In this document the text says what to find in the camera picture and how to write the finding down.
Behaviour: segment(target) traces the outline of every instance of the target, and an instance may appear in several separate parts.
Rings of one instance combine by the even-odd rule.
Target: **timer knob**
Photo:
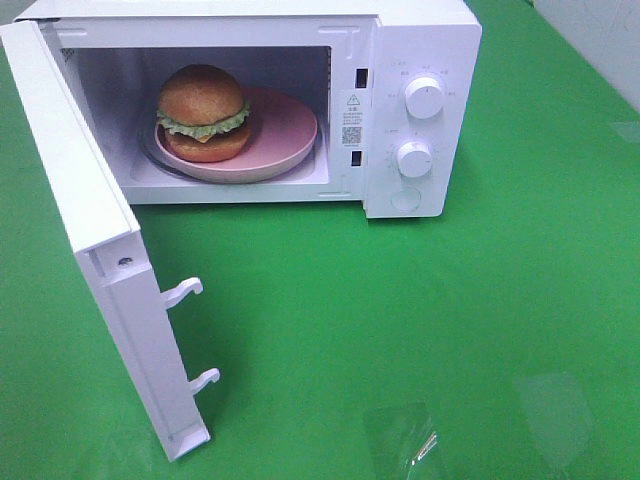
[[[431,171],[431,152],[420,142],[405,143],[396,156],[400,173],[408,178],[418,178]]]
[[[409,113],[418,119],[433,117],[442,109],[444,92],[440,82],[430,76],[418,77],[404,90]]]

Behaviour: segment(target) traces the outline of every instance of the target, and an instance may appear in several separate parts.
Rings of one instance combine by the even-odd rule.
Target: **table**
[[[526,2],[469,3],[441,217],[134,208],[161,288],[205,287],[171,310],[187,371],[223,373],[197,396],[213,442],[172,464],[0,55],[0,477],[640,478],[638,116]]]

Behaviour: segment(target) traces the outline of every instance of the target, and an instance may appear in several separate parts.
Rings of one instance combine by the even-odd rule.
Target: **sesame bun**
[[[186,135],[165,133],[166,146],[176,156],[188,162],[210,163],[235,157],[251,135],[245,123],[239,128],[224,135],[214,135],[205,143],[201,143]]]
[[[242,110],[238,82],[212,65],[189,65],[174,73],[162,87],[158,108],[191,126],[210,125]]]

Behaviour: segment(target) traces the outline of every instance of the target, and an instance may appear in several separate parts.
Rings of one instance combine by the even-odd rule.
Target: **pink plate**
[[[313,148],[318,132],[314,113],[299,100],[266,88],[250,88],[247,122],[251,137],[242,151],[222,162],[193,163],[175,156],[164,145],[164,130],[155,141],[167,166],[207,182],[253,183],[275,177],[298,165]]]

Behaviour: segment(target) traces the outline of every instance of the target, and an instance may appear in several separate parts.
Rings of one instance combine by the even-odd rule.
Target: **sticker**
[[[340,138],[345,148],[361,148],[364,142],[369,92],[364,89],[343,90],[340,102]]]

